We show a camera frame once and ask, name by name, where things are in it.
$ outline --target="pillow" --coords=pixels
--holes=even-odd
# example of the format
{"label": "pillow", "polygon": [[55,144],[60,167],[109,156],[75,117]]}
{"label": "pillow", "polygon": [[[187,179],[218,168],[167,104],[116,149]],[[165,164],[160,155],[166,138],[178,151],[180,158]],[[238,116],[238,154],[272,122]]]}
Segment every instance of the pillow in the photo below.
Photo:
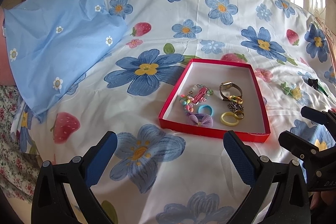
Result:
{"label": "pillow", "polygon": [[4,18],[3,9],[0,7],[0,85],[15,85],[7,57],[6,38],[2,34]]}

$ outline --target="blue gripper pad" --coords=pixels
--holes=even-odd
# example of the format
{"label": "blue gripper pad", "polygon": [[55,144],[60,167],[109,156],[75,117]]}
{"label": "blue gripper pad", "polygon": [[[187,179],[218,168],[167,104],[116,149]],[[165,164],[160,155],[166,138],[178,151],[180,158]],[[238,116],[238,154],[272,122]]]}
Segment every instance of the blue gripper pad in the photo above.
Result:
{"label": "blue gripper pad", "polygon": [[85,171],[85,183],[88,188],[96,185],[117,148],[118,140],[115,133],[111,133],[98,150]]}
{"label": "blue gripper pad", "polygon": [[243,149],[239,146],[230,132],[224,134],[223,145],[242,181],[253,187],[256,182],[254,165],[250,162]]}

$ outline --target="screw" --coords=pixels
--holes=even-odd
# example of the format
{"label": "screw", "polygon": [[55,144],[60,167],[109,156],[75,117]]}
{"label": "screw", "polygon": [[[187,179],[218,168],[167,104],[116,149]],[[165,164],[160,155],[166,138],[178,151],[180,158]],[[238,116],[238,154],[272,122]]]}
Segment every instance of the screw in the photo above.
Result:
{"label": "screw", "polygon": [[260,160],[262,162],[268,162],[269,161],[269,158],[267,156],[260,156]]}
{"label": "screw", "polygon": [[78,163],[78,162],[80,162],[81,161],[81,157],[80,156],[75,156],[75,157],[73,157],[72,158],[72,162],[74,162],[74,163]]}
{"label": "screw", "polygon": [[44,162],[42,163],[42,166],[43,166],[43,167],[48,167],[49,164],[50,164],[50,161],[46,160],[46,161],[44,161]]}
{"label": "screw", "polygon": [[299,166],[299,162],[297,160],[292,160],[292,163],[295,165],[295,166]]}

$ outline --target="jewelry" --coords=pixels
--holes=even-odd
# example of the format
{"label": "jewelry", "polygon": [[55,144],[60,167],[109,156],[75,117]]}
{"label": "jewelry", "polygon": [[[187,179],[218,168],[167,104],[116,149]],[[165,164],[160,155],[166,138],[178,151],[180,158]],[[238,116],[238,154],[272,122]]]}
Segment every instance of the jewelry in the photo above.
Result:
{"label": "jewelry", "polygon": [[191,90],[188,92],[189,95],[194,93],[195,88],[200,88],[198,94],[194,96],[193,104],[197,105],[199,102],[205,102],[207,99],[209,99],[210,95],[213,95],[213,90],[210,88],[207,88],[205,85],[194,85]]}
{"label": "jewelry", "polygon": [[[224,94],[222,93],[222,89],[228,90],[232,87],[239,90],[240,96],[235,96],[235,95],[230,95],[229,97],[224,96]],[[229,110],[231,110],[233,112],[236,120],[243,119],[244,118],[244,107],[242,106],[242,103],[243,103],[242,89],[239,86],[237,86],[236,84],[234,84],[232,82],[228,82],[228,83],[221,83],[221,85],[219,86],[219,92],[220,92],[221,96],[223,97],[223,101],[230,101],[228,103],[227,107],[229,108]]]}
{"label": "jewelry", "polygon": [[198,110],[197,110],[197,113],[198,114],[201,114],[200,113],[200,110],[202,109],[202,108],[208,108],[209,110],[210,110],[210,116],[212,116],[213,115],[213,108],[212,107],[210,107],[209,105],[201,105],[201,106],[199,106],[199,108],[198,108]]}
{"label": "jewelry", "polygon": [[234,84],[233,82],[227,82],[227,83],[221,83],[221,85],[219,86],[219,92],[220,92],[220,95],[223,97],[223,101],[230,101],[230,99],[229,99],[230,97],[224,96],[224,94],[222,93],[222,90],[228,90],[232,87],[234,87],[235,89],[237,89],[240,92],[239,96],[234,96],[234,97],[238,97],[238,98],[240,98],[240,100],[242,99],[242,97],[243,97],[242,89],[239,86],[237,86],[236,84]]}
{"label": "jewelry", "polygon": [[194,101],[193,97],[181,94],[179,96],[179,99],[180,99],[180,103],[183,105],[186,113],[188,113],[188,112],[193,113],[194,112],[194,107],[193,107],[194,104],[192,103],[192,101]]}
{"label": "jewelry", "polygon": [[244,118],[244,112],[241,110],[236,110],[234,112],[234,117],[236,118],[236,120],[241,120]]}
{"label": "jewelry", "polygon": [[199,127],[213,127],[213,119],[210,115],[204,113],[188,113],[188,124]]}
{"label": "jewelry", "polygon": [[[236,122],[227,122],[224,120],[224,116],[233,116],[236,119]],[[239,123],[239,119],[235,117],[235,114],[233,112],[225,112],[220,116],[220,121],[222,124],[229,126],[229,127],[235,127]]]}

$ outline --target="floral bedsheet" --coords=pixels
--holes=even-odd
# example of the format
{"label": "floral bedsheet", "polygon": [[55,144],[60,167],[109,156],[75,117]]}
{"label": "floral bedsheet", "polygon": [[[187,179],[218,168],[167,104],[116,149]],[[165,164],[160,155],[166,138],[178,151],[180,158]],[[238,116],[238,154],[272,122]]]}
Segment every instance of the floral bedsheet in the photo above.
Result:
{"label": "floral bedsheet", "polygon": [[[88,70],[43,123],[22,106],[12,131],[23,152],[58,164],[83,155],[106,131],[116,132],[118,148],[92,187],[115,223],[226,223],[249,190],[221,140],[159,126],[159,111],[191,58],[252,65],[272,130],[265,143],[249,143],[258,155],[289,162],[293,156],[277,141],[284,130],[319,149],[335,145],[323,126],[300,115],[304,105],[335,107],[328,44],[307,11],[287,0],[105,4],[128,25],[113,54]],[[308,78],[318,79],[325,94]],[[218,79],[218,86],[226,80]]]}

